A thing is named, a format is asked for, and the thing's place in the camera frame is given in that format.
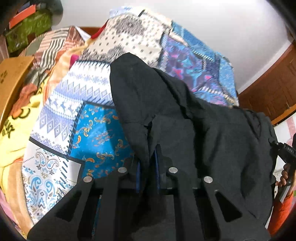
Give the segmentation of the person's right hand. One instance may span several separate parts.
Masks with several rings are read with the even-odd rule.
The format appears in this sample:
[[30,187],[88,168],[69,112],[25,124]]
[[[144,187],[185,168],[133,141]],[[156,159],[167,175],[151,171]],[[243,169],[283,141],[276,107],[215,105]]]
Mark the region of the person's right hand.
[[278,187],[282,187],[282,186],[287,185],[287,180],[288,180],[288,177],[289,177],[289,175],[288,175],[289,170],[290,170],[290,164],[285,164],[283,166],[283,170],[281,172],[280,180],[277,183]]

